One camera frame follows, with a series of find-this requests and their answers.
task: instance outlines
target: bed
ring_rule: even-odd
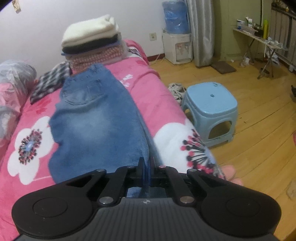
[[[175,167],[179,172],[194,167],[225,178],[158,73],[149,67],[141,46],[132,40],[125,41],[128,57],[106,65],[106,68],[132,96],[161,163]],[[34,104],[30,104],[29,99],[19,103],[19,109],[22,107],[19,121],[15,128],[12,127],[15,130],[9,137],[9,144],[6,143],[7,151],[3,153],[0,166],[0,240],[12,241],[18,235],[11,217],[13,204],[30,192],[55,184],[48,162],[58,144],[54,142],[49,120],[60,101],[60,92],[58,89]],[[30,144],[35,133],[38,133],[38,139]],[[22,151],[29,145],[29,155],[24,156]],[[197,157],[192,147],[198,147]]]

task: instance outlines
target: gray curtain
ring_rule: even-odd
[[[194,62],[210,65],[215,44],[215,18],[212,0],[186,0],[192,36]]]

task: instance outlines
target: plastic stool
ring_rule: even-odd
[[[232,141],[237,122],[237,101],[221,84],[215,82],[190,86],[184,96],[182,109],[189,109],[194,126],[206,146]],[[229,121],[228,133],[209,139],[211,130],[218,124]]]

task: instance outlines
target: wall socket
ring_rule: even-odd
[[[156,35],[156,33],[150,33],[150,34],[149,34],[149,39],[150,39],[150,41],[155,41],[155,40],[157,40],[157,35]]]

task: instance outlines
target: stack of folded clothes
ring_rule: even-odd
[[[62,55],[70,61],[73,73],[82,72],[95,63],[118,62],[127,52],[118,25],[110,15],[70,25],[62,40]]]

